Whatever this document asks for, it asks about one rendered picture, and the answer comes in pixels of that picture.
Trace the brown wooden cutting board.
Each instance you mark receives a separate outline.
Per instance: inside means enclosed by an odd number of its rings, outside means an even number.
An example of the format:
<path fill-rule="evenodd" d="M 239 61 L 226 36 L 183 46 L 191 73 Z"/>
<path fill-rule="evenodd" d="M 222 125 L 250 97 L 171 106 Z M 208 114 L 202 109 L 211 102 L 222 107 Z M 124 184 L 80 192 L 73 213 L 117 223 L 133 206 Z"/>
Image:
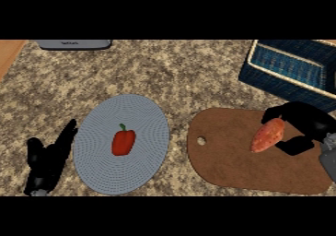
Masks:
<path fill-rule="evenodd" d="M 332 185 L 320 164 L 320 148 L 297 156 L 278 147 L 260 153 L 251 142 L 263 112 L 226 108 L 202 110 L 188 129 L 188 155 L 199 176 L 223 187 L 317 195 Z"/>

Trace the red bell pepper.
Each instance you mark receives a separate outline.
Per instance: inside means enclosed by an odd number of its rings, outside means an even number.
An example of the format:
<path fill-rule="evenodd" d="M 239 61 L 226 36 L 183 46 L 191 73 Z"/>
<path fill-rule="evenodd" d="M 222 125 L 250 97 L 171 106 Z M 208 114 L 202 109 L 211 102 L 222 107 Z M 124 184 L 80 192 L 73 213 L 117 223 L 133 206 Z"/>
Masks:
<path fill-rule="evenodd" d="M 130 154 L 136 140 L 135 130 L 129 130 L 126 124 L 118 125 L 121 130 L 116 132 L 113 140 L 113 154 L 126 156 Z"/>

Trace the grey round woven placemat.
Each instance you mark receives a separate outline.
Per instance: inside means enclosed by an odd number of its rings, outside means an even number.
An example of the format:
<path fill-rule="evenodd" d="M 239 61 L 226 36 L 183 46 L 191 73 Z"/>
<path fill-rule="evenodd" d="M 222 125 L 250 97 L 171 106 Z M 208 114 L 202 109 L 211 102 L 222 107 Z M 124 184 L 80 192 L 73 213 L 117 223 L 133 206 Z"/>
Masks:
<path fill-rule="evenodd" d="M 121 195 L 157 173 L 169 152 L 169 121 L 155 102 L 124 94 L 91 111 L 80 125 L 74 163 L 80 179 L 99 193 Z"/>

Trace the orange sweet potato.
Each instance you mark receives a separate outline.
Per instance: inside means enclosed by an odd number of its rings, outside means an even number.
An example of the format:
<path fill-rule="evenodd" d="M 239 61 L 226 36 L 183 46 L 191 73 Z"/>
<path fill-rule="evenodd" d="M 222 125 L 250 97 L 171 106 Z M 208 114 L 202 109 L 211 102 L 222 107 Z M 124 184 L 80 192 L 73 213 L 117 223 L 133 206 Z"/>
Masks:
<path fill-rule="evenodd" d="M 267 150 L 283 138 L 285 121 L 273 118 L 257 130 L 251 143 L 251 151 L 258 153 Z"/>

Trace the blue wicker basket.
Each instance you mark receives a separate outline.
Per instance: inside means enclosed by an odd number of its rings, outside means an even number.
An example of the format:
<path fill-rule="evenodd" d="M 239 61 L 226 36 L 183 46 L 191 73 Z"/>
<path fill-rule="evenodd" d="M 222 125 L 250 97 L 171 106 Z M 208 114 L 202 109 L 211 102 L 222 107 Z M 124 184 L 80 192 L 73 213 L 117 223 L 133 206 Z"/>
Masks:
<path fill-rule="evenodd" d="M 325 112 L 336 110 L 336 44 L 323 40 L 254 40 L 239 81 Z"/>

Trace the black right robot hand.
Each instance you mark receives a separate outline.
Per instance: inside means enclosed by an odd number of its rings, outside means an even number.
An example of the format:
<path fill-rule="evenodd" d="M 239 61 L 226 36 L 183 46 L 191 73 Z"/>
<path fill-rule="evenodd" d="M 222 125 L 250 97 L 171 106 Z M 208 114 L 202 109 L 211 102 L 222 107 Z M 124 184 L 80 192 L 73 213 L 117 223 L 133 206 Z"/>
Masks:
<path fill-rule="evenodd" d="M 301 154 L 314 148 L 313 141 L 325 143 L 325 138 L 336 134 L 336 120 L 313 105 L 301 101 L 291 101 L 266 110 L 261 123 L 266 124 L 273 118 L 289 122 L 303 133 L 288 141 L 279 141 L 275 146 L 291 156 Z"/>

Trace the grey flat appliance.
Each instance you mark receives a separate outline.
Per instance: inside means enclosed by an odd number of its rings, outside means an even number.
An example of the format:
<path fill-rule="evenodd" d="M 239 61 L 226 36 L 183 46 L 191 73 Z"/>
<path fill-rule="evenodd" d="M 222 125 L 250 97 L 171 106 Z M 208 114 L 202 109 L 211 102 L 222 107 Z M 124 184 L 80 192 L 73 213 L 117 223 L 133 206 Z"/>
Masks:
<path fill-rule="evenodd" d="M 111 40 L 37 40 L 39 46 L 49 51 L 104 50 L 111 47 Z"/>

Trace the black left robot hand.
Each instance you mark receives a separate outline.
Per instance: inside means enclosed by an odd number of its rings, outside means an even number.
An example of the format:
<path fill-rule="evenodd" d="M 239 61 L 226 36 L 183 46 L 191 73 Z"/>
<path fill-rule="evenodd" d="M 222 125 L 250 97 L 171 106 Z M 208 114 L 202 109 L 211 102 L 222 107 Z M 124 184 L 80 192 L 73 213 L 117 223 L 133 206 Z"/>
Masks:
<path fill-rule="evenodd" d="M 57 141 L 48 147 L 45 147 L 37 137 L 27 140 L 27 165 L 30 173 L 24 190 L 26 195 L 32 196 L 32 192 L 40 189 L 46 190 L 48 193 L 54 191 L 61 179 L 77 132 L 77 121 L 71 120 L 63 129 Z"/>

